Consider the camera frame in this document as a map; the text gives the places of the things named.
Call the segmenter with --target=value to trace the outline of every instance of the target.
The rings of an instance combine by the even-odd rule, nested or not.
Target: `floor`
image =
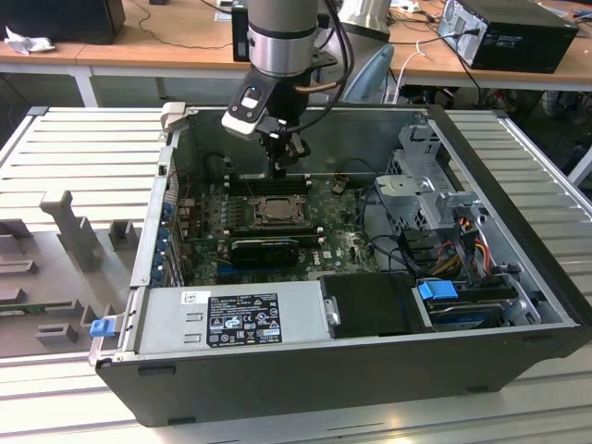
[[[76,83],[70,76],[12,74],[7,75],[6,80],[9,84],[0,80],[0,95],[4,95],[0,96],[0,146],[31,105],[82,106]],[[94,82],[104,106],[160,106],[164,102],[158,98],[154,79],[101,77]],[[194,105],[225,105],[239,82],[165,79],[165,86],[169,100]],[[459,91],[455,107],[470,106],[474,92]],[[577,141],[592,130],[592,119],[574,125],[565,119],[548,117],[539,104],[521,126],[556,165],[563,167]]]

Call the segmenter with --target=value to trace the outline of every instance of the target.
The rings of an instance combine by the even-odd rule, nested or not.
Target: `desk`
[[[151,6],[146,0],[135,0],[152,16],[143,22],[160,39],[201,46],[222,46],[231,43],[231,27],[227,22],[214,22],[215,11],[195,0],[173,0],[167,6]],[[420,0],[426,10],[438,13],[439,0]],[[546,0],[558,9],[578,7],[566,2]],[[154,78],[240,79],[248,65],[232,60],[232,48],[187,49],[165,45],[140,29],[139,22],[147,14],[133,0],[123,0],[126,22],[112,45],[58,43],[57,51],[38,55],[17,55],[6,46],[0,47],[0,71],[67,74],[75,78],[86,106],[98,106],[93,90],[93,76],[131,76]],[[415,42],[435,36],[425,25],[396,23],[391,27],[393,42]],[[427,57],[415,57],[405,69],[407,84],[473,86],[460,62],[443,42],[423,46]],[[405,59],[414,51],[413,45],[397,45],[391,66],[396,74]],[[576,38],[554,74],[516,73],[503,71],[472,71],[483,88],[525,90],[592,91],[592,38]]]

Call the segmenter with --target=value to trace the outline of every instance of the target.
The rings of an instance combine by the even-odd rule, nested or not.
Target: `power supply label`
[[[207,304],[206,343],[212,348],[281,342],[277,293],[215,296]]]

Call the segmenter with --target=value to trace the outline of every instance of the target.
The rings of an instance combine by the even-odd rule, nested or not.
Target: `black box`
[[[469,30],[445,41],[470,68],[552,73],[579,28],[528,0],[448,0],[438,35]]]
[[[121,0],[2,0],[0,35],[5,27],[53,42],[111,44],[126,20]]]

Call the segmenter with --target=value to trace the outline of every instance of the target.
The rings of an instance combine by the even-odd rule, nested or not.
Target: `white sticker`
[[[212,291],[183,291],[181,303],[207,303]]]
[[[0,317],[5,316],[24,316],[26,313],[22,310],[6,310],[4,312],[0,312]]]

